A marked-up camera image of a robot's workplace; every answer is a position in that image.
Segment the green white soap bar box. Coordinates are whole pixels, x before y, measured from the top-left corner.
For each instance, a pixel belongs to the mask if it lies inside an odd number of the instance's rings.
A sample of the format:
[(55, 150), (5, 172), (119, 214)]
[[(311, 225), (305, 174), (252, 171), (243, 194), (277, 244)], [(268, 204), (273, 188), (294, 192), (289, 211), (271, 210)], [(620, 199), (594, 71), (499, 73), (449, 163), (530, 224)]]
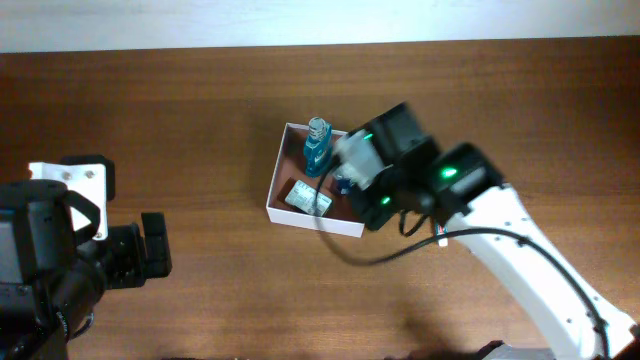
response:
[(331, 208), (332, 199), (318, 193), (310, 185), (297, 180), (285, 197), (285, 202), (311, 216), (323, 217)]

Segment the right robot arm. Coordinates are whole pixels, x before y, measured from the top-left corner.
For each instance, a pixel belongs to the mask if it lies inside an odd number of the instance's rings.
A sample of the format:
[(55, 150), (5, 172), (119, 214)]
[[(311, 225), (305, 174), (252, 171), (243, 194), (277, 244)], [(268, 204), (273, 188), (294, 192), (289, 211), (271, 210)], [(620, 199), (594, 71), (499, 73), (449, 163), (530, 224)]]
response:
[(334, 151), (368, 229), (401, 212), (445, 227), (518, 302), (553, 358), (638, 358), (638, 323), (576, 271), (478, 147), (442, 150), (401, 103), (339, 138)]

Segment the dark blue pump soap bottle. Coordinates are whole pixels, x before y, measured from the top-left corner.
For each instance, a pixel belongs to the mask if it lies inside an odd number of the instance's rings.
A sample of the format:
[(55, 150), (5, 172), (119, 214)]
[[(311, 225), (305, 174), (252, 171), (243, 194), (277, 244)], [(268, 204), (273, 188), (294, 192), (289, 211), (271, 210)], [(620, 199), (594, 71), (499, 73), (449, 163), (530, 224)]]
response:
[(336, 170), (333, 173), (333, 178), (337, 194), (346, 196), (351, 192), (354, 184), (352, 180), (347, 177), (341, 170)]

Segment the teal mouthwash bottle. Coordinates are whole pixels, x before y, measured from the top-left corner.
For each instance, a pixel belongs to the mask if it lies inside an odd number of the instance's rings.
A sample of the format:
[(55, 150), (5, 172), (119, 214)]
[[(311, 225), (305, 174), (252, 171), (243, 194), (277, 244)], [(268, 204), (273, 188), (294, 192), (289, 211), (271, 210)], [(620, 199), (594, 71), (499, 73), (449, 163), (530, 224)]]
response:
[(303, 154), (306, 159), (305, 174), (310, 178), (320, 176), (328, 167), (332, 153), (332, 125), (320, 117), (309, 121), (309, 132)]

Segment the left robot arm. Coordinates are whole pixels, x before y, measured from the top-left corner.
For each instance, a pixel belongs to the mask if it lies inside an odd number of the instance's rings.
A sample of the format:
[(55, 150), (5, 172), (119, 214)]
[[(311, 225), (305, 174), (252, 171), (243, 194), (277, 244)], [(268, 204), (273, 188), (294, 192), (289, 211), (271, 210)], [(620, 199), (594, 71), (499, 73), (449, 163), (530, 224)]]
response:
[(102, 155), (28, 170), (29, 179), (1, 186), (1, 356), (65, 359), (107, 291), (171, 273), (165, 217), (109, 224), (115, 165)]

